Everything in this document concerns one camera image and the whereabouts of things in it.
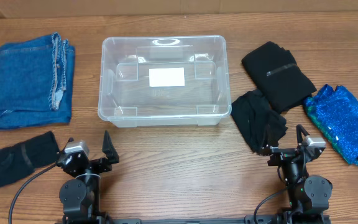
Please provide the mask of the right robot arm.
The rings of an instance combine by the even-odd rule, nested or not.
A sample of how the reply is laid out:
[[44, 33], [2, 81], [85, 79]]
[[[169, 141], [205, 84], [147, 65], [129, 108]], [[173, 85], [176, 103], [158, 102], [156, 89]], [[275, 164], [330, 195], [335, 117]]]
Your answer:
[[[330, 223], [324, 214], [329, 208], [333, 184], [320, 175], [309, 175], [306, 164], [316, 160], [325, 150], [326, 142], [321, 137], [311, 136], [302, 125], [296, 126], [297, 146], [279, 148], [278, 141], [267, 126], [258, 152], [269, 156], [267, 165], [277, 168], [277, 174], [285, 185], [283, 189], [263, 199], [254, 210], [254, 223]], [[259, 208], [270, 199], [288, 194], [289, 206], [281, 208], [269, 217], [258, 216]]]

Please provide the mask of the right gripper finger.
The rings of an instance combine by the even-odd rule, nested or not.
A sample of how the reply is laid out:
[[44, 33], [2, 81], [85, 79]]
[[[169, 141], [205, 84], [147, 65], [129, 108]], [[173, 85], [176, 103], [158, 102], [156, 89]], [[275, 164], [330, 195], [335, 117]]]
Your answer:
[[264, 134], [262, 138], [262, 143], [260, 144], [260, 148], [264, 149], [265, 147], [270, 147], [272, 145], [272, 133], [270, 130], [270, 125], [267, 124], [264, 129]]
[[306, 146], [306, 137], [309, 136], [309, 132], [301, 125], [296, 126], [296, 138], [299, 146]]

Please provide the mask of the black garment with tape strip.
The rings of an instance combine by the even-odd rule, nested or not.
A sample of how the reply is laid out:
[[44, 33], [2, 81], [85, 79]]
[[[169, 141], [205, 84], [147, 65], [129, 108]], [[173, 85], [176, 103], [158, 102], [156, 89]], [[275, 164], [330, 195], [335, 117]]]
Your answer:
[[301, 105], [305, 98], [316, 91], [291, 52], [274, 42], [266, 42], [251, 51], [241, 63], [278, 113]]

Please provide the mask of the blue sequin fabric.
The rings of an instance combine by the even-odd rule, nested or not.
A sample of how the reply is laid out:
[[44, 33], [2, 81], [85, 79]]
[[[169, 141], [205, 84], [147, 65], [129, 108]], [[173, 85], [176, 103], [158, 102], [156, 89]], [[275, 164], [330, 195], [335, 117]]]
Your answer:
[[303, 101], [304, 110], [333, 149], [358, 166], [358, 100], [344, 86], [326, 84]]

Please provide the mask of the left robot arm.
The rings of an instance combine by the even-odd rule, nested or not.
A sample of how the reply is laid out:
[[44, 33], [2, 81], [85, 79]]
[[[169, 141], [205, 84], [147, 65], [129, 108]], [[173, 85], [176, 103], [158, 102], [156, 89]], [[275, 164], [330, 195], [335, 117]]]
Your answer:
[[108, 131], [104, 132], [102, 152], [104, 157], [91, 160], [83, 140], [69, 139], [60, 153], [57, 166], [73, 177], [59, 192], [63, 223], [112, 223], [109, 214], [100, 210], [101, 174], [112, 171], [112, 165], [119, 163]]

